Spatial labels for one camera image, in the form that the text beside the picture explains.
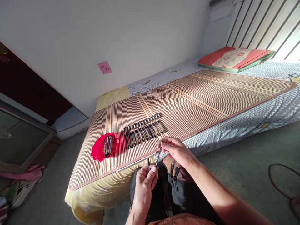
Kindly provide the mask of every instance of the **row of pens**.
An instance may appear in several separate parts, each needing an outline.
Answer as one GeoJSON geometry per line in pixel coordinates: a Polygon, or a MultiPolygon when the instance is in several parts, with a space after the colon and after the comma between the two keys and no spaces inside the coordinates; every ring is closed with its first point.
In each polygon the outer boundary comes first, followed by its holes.
{"type": "Polygon", "coordinates": [[[112,135],[108,135],[107,139],[104,139],[104,157],[110,157],[112,153],[113,141],[115,137],[112,135]]]}
{"type": "Polygon", "coordinates": [[[142,142],[149,141],[167,131],[166,127],[159,120],[161,115],[155,114],[142,121],[136,122],[123,128],[124,138],[126,140],[126,149],[133,148],[142,142]]]}

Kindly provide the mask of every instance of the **black pants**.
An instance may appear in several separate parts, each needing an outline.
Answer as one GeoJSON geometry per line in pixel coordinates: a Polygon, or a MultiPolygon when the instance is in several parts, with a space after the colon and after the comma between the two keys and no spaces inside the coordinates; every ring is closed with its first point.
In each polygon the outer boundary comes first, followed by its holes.
{"type": "MultiPolygon", "coordinates": [[[[132,208],[136,175],[140,168],[137,168],[132,175],[131,191],[130,191],[130,207],[132,208]]],[[[168,175],[168,195],[172,211],[174,215],[181,213],[189,213],[198,217],[205,218],[216,225],[225,225],[208,200],[205,198],[201,190],[195,183],[177,180],[175,177],[168,175]]],[[[148,211],[145,224],[167,218],[164,211],[164,195],[162,179],[159,177],[155,188],[152,190],[152,199],[150,209],[148,211]]]]}

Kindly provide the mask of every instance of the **bed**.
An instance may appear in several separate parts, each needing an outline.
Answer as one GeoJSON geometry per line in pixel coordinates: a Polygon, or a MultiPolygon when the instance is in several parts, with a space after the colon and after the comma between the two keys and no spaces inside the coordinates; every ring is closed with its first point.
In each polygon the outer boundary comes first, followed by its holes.
{"type": "MultiPolygon", "coordinates": [[[[198,66],[197,60],[198,58],[187,61],[104,94],[97,101],[96,111],[199,70],[209,70],[206,67],[198,66]]],[[[300,120],[300,63],[267,61],[238,74],[287,80],[298,85],[286,93],[185,140],[184,143],[194,155],[199,156],[253,134],[300,120]]],[[[166,154],[161,154],[158,159],[155,155],[151,161],[161,161],[165,156],[166,154]]],[[[129,196],[131,174],[136,167],[144,163],[140,162],[121,172],[114,172],[75,191],[68,190],[65,201],[71,206],[74,215],[80,221],[88,224],[101,224],[103,210],[114,207],[129,196]]]]}

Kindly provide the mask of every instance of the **pillowcase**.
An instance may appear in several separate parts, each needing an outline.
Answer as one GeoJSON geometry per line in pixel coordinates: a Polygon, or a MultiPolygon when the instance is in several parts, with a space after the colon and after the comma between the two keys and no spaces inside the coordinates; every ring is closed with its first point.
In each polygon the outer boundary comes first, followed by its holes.
{"type": "Polygon", "coordinates": [[[274,54],[272,50],[233,48],[226,46],[203,56],[198,65],[227,72],[240,72],[256,66],[274,54]]]}

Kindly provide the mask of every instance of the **dark brown door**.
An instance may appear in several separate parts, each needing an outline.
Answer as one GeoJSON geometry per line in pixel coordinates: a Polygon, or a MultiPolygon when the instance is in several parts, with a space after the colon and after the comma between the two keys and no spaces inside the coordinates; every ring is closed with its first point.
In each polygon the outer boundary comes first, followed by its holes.
{"type": "Polygon", "coordinates": [[[0,55],[0,92],[46,118],[48,125],[72,107],[9,49],[0,55]]]}

